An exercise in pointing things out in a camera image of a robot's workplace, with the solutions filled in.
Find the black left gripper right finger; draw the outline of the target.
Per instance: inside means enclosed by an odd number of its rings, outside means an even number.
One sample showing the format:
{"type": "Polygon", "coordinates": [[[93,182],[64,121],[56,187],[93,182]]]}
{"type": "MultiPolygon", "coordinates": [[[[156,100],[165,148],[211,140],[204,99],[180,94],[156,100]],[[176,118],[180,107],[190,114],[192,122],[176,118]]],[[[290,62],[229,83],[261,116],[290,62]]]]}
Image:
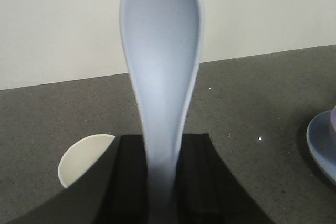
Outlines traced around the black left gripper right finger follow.
{"type": "Polygon", "coordinates": [[[179,223],[272,223],[217,153],[208,134],[184,134],[177,163],[179,223]]]}

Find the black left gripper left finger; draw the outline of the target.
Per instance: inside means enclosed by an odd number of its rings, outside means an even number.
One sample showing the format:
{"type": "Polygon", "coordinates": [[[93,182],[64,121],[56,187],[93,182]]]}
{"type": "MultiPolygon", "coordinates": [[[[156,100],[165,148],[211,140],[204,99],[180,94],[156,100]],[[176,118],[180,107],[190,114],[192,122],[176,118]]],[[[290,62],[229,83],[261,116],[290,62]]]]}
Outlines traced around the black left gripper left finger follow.
{"type": "Polygon", "coordinates": [[[123,135],[75,183],[12,223],[147,223],[142,135],[123,135]]]}

